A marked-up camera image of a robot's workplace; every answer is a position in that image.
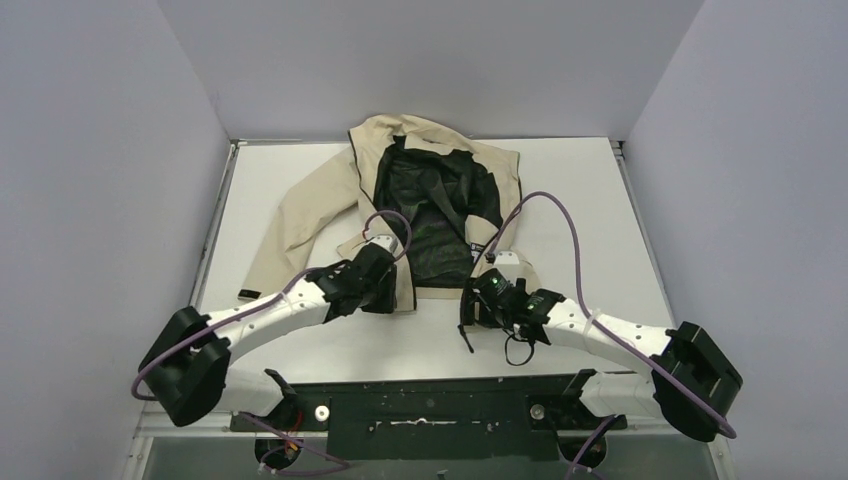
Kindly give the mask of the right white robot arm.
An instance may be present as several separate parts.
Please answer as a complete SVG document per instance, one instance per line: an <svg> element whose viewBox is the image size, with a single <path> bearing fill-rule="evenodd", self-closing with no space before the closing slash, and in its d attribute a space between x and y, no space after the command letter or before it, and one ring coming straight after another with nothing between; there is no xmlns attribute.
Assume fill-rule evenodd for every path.
<svg viewBox="0 0 848 480"><path fill-rule="evenodd" d="M539 288L527 292L497 269L466 282L461 324L500 329L509 338L584 351L621 367L590 372L562 400L564 417L578 427L598 417L665 420L691 439L711 442L737 433L727 420L743 379L702 327L633 323L590 311L577 298Z"/></svg>

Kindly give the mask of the beige jacket with black lining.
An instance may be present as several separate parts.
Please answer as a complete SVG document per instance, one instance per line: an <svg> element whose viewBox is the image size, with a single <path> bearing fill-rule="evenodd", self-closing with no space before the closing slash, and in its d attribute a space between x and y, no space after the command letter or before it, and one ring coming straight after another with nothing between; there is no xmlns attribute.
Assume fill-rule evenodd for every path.
<svg viewBox="0 0 848 480"><path fill-rule="evenodd" d="M456 297L482 272L490 240L511 247L505 223L523 198L521 155L471 140L434 121L381 114L348 132L349 145L290 187L278 204L245 280L242 301L276 293L309 259L317 235L357 208L373 233L392 233L408 249L399 260L390 305L417 297ZM390 216L373 217L377 211Z"/></svg>

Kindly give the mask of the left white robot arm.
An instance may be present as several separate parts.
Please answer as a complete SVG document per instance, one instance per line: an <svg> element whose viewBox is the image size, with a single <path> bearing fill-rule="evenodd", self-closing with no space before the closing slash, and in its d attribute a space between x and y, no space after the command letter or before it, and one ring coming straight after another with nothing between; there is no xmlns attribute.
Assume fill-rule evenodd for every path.
<svg viewBox="0 0 848 480"><path fill-rule="evenodd" d="M295 416L293 388L270 367L236 367L238 359L294 331L358 310L394 311L398 242L378 235L351 260L297 274L282 291L240 307L202 314L175 312L139 366L145 384L176 427L213 411L248 413L273 427Z"/></svg>

